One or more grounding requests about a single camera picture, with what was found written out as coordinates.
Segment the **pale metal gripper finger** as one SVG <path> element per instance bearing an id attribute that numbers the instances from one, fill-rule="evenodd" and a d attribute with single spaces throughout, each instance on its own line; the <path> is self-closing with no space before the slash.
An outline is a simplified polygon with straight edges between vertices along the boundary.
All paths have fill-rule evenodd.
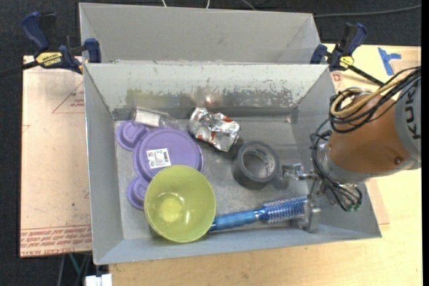
<path id="1" fill-rule="evenodd" d="M 320 222 L 321 208 L 312 198 L 304 202 L 304 229 L 307 232 L 316 232 Z"/>
<path id="2" fill-rule="evenodd" d="M 280 186 L 282 189 L 287 189 L 294 181 L 315 180 L 317 174 L 313 172 L 305 172 L 304 166 L 301 163 L 293 163 L 282 165 L 280 174 Z"/>

